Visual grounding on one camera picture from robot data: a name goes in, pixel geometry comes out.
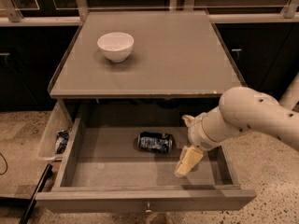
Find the black can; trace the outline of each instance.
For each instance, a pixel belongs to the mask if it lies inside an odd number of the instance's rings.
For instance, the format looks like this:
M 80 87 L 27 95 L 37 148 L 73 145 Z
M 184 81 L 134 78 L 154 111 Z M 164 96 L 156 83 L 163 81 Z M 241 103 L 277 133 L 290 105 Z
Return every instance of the black can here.
M 138 137 L 138 146 L 154 153 L 169 153 L 172 144 L 173 136 L 169 133 L 143 132 Z

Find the open drawer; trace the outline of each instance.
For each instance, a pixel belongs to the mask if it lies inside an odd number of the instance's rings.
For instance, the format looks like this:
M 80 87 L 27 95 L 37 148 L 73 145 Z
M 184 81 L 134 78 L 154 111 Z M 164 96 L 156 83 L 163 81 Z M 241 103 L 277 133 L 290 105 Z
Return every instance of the open drawer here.
M 55 184 L 36 200 L 52 212 L 241 209 L 256 193 L 240 188 L 225 147 L 205 153 L 187 177 L 175 177 L 180 151 L 188 145 L 181 123 L 186 110 L 140 101 L 82 105 Z M 137 137 L 144 131 L 173 134 L 172 151 L 140 150 Z

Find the black cabinet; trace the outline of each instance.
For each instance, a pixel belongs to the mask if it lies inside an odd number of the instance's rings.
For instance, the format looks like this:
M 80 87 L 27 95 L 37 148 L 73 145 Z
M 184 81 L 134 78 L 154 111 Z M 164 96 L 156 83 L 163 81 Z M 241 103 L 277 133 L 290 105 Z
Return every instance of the black cabinet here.
M 77 29 L 0 28 L 0 111 L 53 108 L 47 87 Z
M 299 71 L 299 23 L 217 27 L 249 87 L 279 100 Z

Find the floor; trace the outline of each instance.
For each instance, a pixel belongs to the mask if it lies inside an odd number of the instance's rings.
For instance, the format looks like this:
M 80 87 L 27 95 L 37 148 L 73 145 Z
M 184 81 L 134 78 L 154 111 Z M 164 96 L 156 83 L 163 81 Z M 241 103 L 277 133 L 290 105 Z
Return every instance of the floor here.
M 0 113 L 0 152 L 8 169 L 0 175 L 0 196 L 30 198 L 47 163 L 37 156 L 49 111 Z M 226 144 L 242 185 L 257 197 L 240 211 L 137 214 L 53 214 L 37 203 L 28 223 L 287 223 L 299 224 L 299 153 L 265 134 L 252 132 Z M 6 169 L 0 157 L 0 174 Z M 47 183 L 50 189 L 53 180 Z M 23 210 L 0 206 L 0 223 L 19 223 Z

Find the bowl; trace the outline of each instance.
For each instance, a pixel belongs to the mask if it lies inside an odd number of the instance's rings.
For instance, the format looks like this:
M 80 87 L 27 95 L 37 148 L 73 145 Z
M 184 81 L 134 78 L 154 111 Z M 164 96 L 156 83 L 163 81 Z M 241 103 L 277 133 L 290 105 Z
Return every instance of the bowl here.
M 97 45 L 106 58 L 113 63 L 121 63 L 131 54 L 134 39 L 126 33 L 109 33 L 101 36 Z

